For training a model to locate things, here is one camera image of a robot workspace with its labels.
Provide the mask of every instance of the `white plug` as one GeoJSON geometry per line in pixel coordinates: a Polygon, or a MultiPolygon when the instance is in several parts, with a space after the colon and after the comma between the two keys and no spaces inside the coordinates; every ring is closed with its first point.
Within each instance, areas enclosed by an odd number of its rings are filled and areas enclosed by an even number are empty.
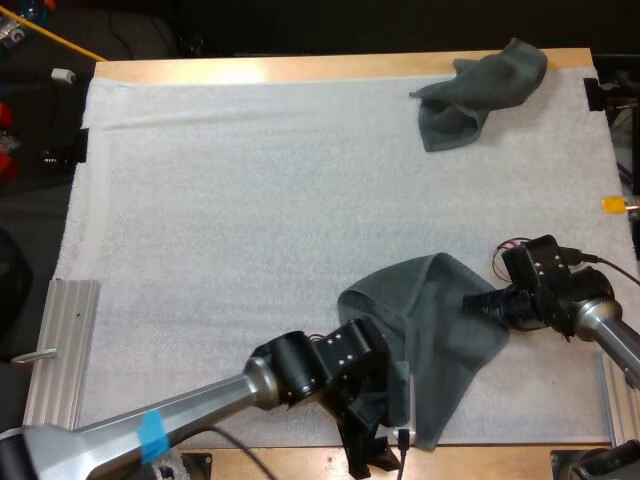
{"type": "Polygon", "coordinates": [[[73,85],[76,83],[76,74],[71,70],[65,70],[64,68],[54,68],[51,70],[51,78],[65,85],[73,85]]]}

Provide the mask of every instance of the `silver metal arm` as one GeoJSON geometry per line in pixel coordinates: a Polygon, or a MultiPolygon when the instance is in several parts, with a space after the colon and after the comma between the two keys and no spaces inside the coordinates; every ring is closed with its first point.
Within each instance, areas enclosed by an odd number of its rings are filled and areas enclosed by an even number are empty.
{"type": "Polygon", "coordinates": [[[75,431],[52,426],[24,427],[31,463],[39,480],[85,480],[127,465],[139,456],[138,427],[156,410],[169,443],[175,445],[207,425],[257,406],[279,404],[273,373],[251,358],[244,372],[218,383],[75,431]]]}
{"type": "Polygon", "coordinates": [[[624,372],[627,382],[640,388],[640,335],[622,321],[622,307],[611,298],[586,302],[576,316],[576,335],[600,344],[624,372]]]}

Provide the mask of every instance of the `wooden table edge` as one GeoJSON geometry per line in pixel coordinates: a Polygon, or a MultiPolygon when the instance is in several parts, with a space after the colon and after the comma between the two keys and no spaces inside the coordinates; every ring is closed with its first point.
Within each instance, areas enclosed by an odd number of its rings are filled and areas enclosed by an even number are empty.
{"type": "MultiPolygon", "coordinates": [[[[588,48],[543,50],[549,68],[592,67],[588,48]]],[[[480,59],[493,51],[395,53],[308,57],[214,58],[101,62],[95,76],[121,82],[166,84],[257,84],[451,74],[456,58],[480,59]]]]}

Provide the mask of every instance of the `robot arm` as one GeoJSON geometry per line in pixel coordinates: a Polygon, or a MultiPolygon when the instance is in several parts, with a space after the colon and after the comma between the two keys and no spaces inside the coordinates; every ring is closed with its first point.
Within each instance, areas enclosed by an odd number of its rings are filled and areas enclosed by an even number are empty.
{"type": "Polygon", "coordinates": [[[315,342],[291,332],[258,347],[244,371],[227,380],[80,430],[45,425],[5,432],[0,480],[100,478],[135,465],[145,451],[153,453],[154,442],[175,445],[247,407],[270,410],[303,400],[319,401],[336,418],[350,472],[365,478],[367,464],[399,466],[386,439],[375,439],[378,425],[387,423],[388,364],[386,343],[368,319],[349,322],[315,342]],[[362,402],[363,384],[372,379],[383,395],[377,402],[362,402]],[[147,424],[149,415],[156,424],[147,424]],[[148,430],[158,427],[160,434],[150,442],[148,430]]]}
{"type": "Polygon", "coordinates": [[[622,307],[598,270],[570,266],[598,257],[559,247],[551,235],[507,250],[502,258],[513,284],[467,296],[466,309],[480,311],[521,331],[551,327],[565,337],[596,341],[640,388],[640,335],[622,321],[622,307]]]}

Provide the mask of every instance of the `yellow stick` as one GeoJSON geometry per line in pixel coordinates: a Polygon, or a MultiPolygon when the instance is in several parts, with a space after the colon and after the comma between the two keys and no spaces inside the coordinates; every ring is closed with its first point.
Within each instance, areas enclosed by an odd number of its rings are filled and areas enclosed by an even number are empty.
{"type": "Polygon", "coordinates": [[[3,15],[6,15],[7,17],[15,20],[18,23],[21,23],[22,25],[24,25],[26,27],[31,28],[32,30],[35,30],[38,33],[41,33],[45,37],[49,37],[54,42],[58,42],[58,43],[64,45],[65,47],[70,48],[71,50],[75,50],[76,52],[78,52],[78,53],[80,53],[82,55],[86,55],[87,57],[91,58],[92,60],[95,60],[96,62],[107,62],[108,61],[106,58],[101,57],[100,55],[96,55],[95,53],[90,52],[89,50],[86,50],[86,49],[76,45],[75,43],[70,42],[69,40],[65,40],[64,38],[59,37],[55,33],[51,33],[49,30],[46,30],[46,29],[42,28],[40,25],[36,25],[35,23],[30,22],[26,18],[22,18],[22,17],[16,15],[11,10],[7,10],[6,8],[4,8],[2,5],[0,5],[0,13],[2,13],[3,15]]]}

